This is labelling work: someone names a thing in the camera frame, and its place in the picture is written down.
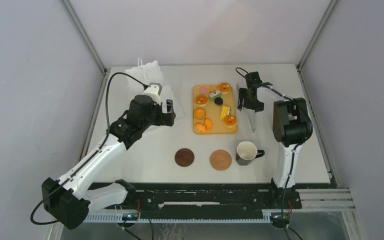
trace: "brown coaster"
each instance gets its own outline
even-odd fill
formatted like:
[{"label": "brown coaster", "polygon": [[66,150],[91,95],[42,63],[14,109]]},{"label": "brown coaster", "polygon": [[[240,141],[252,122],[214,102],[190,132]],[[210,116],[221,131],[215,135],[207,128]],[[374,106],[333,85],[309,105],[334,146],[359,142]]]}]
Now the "brown coaster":
[{"label": "brown coaster", "polygon": [[190,166],[194,162],[194,159],[194,153],[187,148],[180,149],[176,152],[176,155],[174,156],[174,160],[176,161],[177,165],[181,167]]},{"label": "brown coaster", "polygon": [[232,165],[232,157],[225,150],[217,150],[209,157],[211,167],[218,171],[224,171]]}]

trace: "orange tray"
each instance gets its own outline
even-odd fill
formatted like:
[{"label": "orange tray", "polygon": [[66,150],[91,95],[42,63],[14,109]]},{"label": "orange tray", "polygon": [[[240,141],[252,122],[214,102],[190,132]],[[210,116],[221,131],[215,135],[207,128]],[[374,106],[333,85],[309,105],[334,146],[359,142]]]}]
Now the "orange tray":
[{"label": "orange tray", "polygon": [[[213,85],[196,85],[193,87],[192,89],[192,104],[193,104],[193,107],[192,107],[192,123],[193,123],[193,131],[196,133],[196,134],[199,134],[199,135],[213,135],[213,134],[234,134],[236,133],[236,131],[238,130],[238,126],[235,126],[235,127],[226,127],[224,124],[223,124],[223,120],[221,119],[220,120],[220,112],[222,110],[222,106],[227,106],[227,107],[230,107],[230,115],[232,116],[235,116],[236,117],[236,105],[235,105],[235,97],[234,97],[234,90],[235,88],[230,85],[230,92],[228,94],[222,94],[220,97],[223,99],[223,104],[221,106],[217,106],[214,101],[210,101],[210,97],[209,97],[209,93],[210,93],[210,87],[217,87],[218,85],[217,84],[213,84]],[[195,103],[195,99],[201,95],[200,93],[200,88],[201,87],[206,87],[208,88],[208,92],[207,94],[205,94],[205,96],[208,97],[208,104],[204,107],[200,107],[198,106],[196,103]],[[202,120],[197,120],[194,118],[194,113],[193,111],[195,111],[196,109],[204,109],[205,110],[205,119],[210,119],[211,122],[212,122],[212,129],[207,131],[207,132],[204,132],[204,133],[201,133],[200,130],[198,130],[195,125],[196,124],[204,124],[204,120],[205,119],[202,119]]]}]

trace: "pink disc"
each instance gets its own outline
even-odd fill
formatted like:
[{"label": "pink disc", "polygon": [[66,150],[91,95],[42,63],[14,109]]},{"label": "pink disc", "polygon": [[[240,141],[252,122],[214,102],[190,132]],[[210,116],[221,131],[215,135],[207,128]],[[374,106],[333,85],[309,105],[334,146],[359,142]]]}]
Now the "pink disc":
[{"label": "pink disc", "polygon": [[205,86],[202,86],[202,87],[200,87],[199,88],[199,92],[201,93],[201,94],[207,94],[208,93],[208,88],[206,88]]}]

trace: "white table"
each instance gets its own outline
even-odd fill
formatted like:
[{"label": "white table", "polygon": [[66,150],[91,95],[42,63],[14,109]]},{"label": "white table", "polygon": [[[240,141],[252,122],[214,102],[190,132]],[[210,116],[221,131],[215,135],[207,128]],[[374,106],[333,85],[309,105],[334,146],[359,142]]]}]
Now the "white table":
[{"label": "white table", "polygon": [[[192,130],[193,86],[227,82],[232,86],[238,83],[240,87],[245,87],[245,80],[235,72],[235,67],[242,67],[248,72],[258,71],[263,82],[271,82],[277,90],[290,97],[304,97],[293,64],[162,66],[165,80],[179,99],[186,117],[176,120],[173,127],[160,127],[146,133],[103,171],[95,182],[124,179],[138,183],[270,183],[276,170],[279,149],[272,132],[272,98],[263,97],[264,111],[256,115],[255,133],[251,132],[245,112],[237,110],[238,132],[235,134],[200,136]],[[112,67],[109,76],[129,68]],[[126,77],[115,76],[108,99],[110,123],[128,109],[130,99],[126,99],[127,89]],[[237,101],[236,89],[233,90]],[[104,99],[100,105],[89,151],[102,139],[107,128]],[[239,166],[234,157],[240,141],[254,142],[258,149],[265,150],[265,156],[248,166]],[[188,167],[175,163],[175,153],[182,148],[191,149],[195,155],[193,164]],[[232,165],[225,171],[217,171],[210,165],[211,153],[219,149],[226,150],[233,158]],[[302,147],[295,179],[297,183],[329,183],[316,133]]]}]

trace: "mug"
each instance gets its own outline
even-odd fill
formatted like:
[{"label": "mug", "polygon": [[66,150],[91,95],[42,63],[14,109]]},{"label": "mug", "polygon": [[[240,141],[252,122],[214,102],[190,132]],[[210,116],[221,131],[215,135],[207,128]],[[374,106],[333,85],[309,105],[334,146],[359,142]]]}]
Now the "mug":
[{"label": "mug", "polygon": [[257,150],[254,143],[250,141],[243,141],[237,145],[236,148],[236,162],[241,166],[247,166],[253,162],[254,159],[264,156],[264,150]]}]

